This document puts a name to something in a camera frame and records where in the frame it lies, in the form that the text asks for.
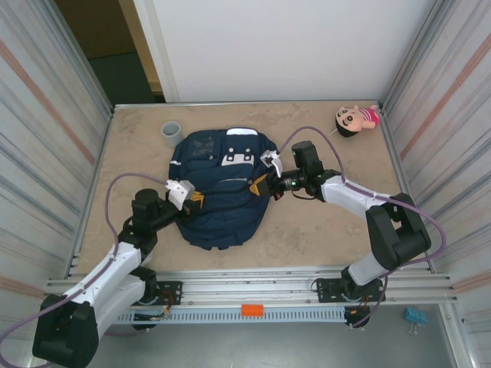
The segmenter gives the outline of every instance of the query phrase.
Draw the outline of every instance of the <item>navy blue backpack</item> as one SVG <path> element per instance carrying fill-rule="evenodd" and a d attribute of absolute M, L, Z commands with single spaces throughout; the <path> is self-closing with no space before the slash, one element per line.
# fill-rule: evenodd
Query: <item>navy blue backpack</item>
<path fill-rule="evenodd" d="M 205 196 L 203 208 L 177 222 L 192 245 L 210 250 L 242 245 L 259 227 L 269 197 L 249 191 L 268 170 L 260 156 L 276 145 L 249 128 L 202 130 L 191 133 L 174 151 L 169 179 L 189 180 Z"/>

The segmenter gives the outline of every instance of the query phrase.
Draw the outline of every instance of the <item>metal wall panel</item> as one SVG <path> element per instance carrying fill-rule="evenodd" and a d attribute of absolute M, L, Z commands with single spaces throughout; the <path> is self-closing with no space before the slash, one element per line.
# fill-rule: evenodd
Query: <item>metal wall panel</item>
<path fill-rule="evenodd" d="M 483 366 L 491 362 L 491 1 L 453 1 L 385 101 L 415 202 L 447 231 L 450 274 Z M 430 229 L 438 244 L 434 228 Z"/>
<path fill-rule="evenodd" d="M 52 2 L 0 2 L 0 75 L 3 331 L 64 276 L 111 112 Z M 33 327 L 7 343 L 19 363 Z"/>

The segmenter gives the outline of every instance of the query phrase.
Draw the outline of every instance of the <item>orange tag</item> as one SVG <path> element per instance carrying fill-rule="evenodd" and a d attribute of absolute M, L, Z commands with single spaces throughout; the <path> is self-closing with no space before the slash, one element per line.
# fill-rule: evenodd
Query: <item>orange tag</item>
<path fill-rule="evenodd" d="M 264 305 L 243 304 L 240 314 L 243 317 L 264 317 Z"/>

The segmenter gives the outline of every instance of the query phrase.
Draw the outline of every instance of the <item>beige tabletop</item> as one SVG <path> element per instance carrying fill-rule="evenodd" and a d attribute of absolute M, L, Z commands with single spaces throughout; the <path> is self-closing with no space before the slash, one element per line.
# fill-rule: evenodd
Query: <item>beige tabletop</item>
<path fill-rule="evenodd" d="M 185 135 L 196 130 L 251 127 L 265 133 L 280 147 L 293 130 L 304 125 L 315 126 L 329 134 L 334 129 L 337 109 L 354 104 L 368 107 L 372 102 L 157 105 L 116 110 L 77 272 L 89 272 L 113 244 L 104 221 L 104 197 L 111 180 L 126 172 L 167 179 L 173 149 L 165 145 L 160 134 L 163 123 L 180 122 Z M 331 139 L 350 180 L 378 192 L 399 193 L 380 127 L 350 138 L 335 132 Z M 338 169 L 327 143 L 316 132 L 302 131 L 292 142 L 300 140 L 311 140 L 315 144 L 324 168 Z M 289 148 L 282 154 L 282 162 L 285 170 L 295 168 Z M 161 196 L 165 193 L 165 188 L 145 179 L 124 178 L 115 185 L 110 197 L 110 218 L 118 232 L 131 215 L 131 200 L 143 188 L 154 188 Z M 291 193 L 277 202 L 271 200 L 258 231 L 239 247 L 225 251 L 202 250 L 187 243 L 175 224 L 160 231 L 158 237 L 148 265 L 156 271 L 348 265 L 370 249 L 365 220 L 336 205 L 295 199 Z"/>

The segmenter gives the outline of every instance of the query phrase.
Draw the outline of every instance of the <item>black mount bracket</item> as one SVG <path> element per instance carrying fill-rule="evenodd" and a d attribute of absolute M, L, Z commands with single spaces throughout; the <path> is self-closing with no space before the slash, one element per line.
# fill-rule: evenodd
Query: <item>black mount bracket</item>
<path fill-rule="evenodd" d="M 315 280 L 319 303 L 360 303 L 378 301 L 384 286 L 382 281 L 375 279 L 364 285 L 356 294 L 346 295 L 342 278 L 318 278 Z"/>
<path fill-rule="evenodd" d="M 138 301 L 133 305 L 146 305 L 146 306 L 173 306 L 180 305 L 181 298 L 183 296 L 183 282 L 182 281 L 158 281 L 156 296 L 149 303 Z M 153 317 L 160 317 L 162 314 L 143 314 L 135 313 L 135 320 L 148 320 L 151 321 Z M 146 330 L 154 328 L 156 324 L 133 324 L 135 330 Z"/>

